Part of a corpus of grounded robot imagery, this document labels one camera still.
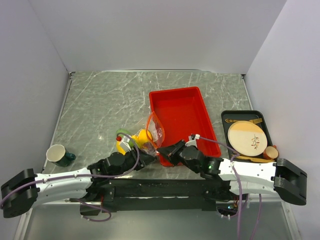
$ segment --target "red tray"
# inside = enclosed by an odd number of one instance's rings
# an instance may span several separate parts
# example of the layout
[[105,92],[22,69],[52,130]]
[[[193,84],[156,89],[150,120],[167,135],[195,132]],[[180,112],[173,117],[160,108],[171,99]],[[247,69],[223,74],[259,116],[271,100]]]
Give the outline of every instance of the red tray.
[[[191,134],[217,140],[198,87],[152,91],[149,93],[149,99],[151,111],[155,112],[165,131],[161,147],[170,146],[181,139],[187,142]],[[207,156],[221,156],[216,143],[199,139],[197,146]],[[160,162],[163,166],[172,166],[162,156]]]

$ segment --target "white wall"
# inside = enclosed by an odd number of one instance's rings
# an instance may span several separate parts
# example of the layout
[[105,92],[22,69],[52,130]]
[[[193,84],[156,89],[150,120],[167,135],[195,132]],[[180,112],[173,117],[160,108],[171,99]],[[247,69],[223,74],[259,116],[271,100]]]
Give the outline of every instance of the white wall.
[[[27,168],[40,171],[68,73],[28,1],[0,2],[0,185]],[[19,217],[4,219],[12,240]]]
[[29,0],[69,72],[247,73],[286,0]]
[[308,173],[307,205],[294,207],[304,240],[319,239],[320,1],[288,0],[245,77],[281,157]]

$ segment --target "gray marble table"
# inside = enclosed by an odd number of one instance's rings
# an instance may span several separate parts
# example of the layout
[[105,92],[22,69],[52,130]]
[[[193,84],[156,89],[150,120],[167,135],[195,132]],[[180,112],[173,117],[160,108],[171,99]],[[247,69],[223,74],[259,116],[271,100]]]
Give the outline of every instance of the gray marble table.
[[[149,92],[197,86],[218,141],[226,142],[221,112],[250,110],[240,74],[163,71],[76,72],[54,136],[77,158],[68,167],[47,162],[43,173],[54,174],[84,168],[116,151],[116,130],[139,130],[150,114]],[[222,157],[227,150],[220,148]],[[203,179],[184,166],[163,167],[154,162],[125,178]]]

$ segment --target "wooden plate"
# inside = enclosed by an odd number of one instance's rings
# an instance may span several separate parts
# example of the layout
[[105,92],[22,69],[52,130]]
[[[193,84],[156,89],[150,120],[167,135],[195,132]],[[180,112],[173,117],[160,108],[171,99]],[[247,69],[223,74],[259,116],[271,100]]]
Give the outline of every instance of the wooden plate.
[[264,152],[268,140],[264,131],[249,121],[237,121],[228,130],[231,146],[240,154],[257,156]]

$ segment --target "cup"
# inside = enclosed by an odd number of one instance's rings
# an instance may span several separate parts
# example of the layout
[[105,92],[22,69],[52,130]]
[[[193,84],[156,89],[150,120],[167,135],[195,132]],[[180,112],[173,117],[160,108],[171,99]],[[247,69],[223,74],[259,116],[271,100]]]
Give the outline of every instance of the cup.
[[49,162],[59,167],[67,167],[76,159],[76,155],[69,153],[61,144],[55,144],[49,147],[45,155]]
[[267,160],[274,160],[279,156],[279,152],[277,150],[277,146],[267,146],[263,151],[263,158]]

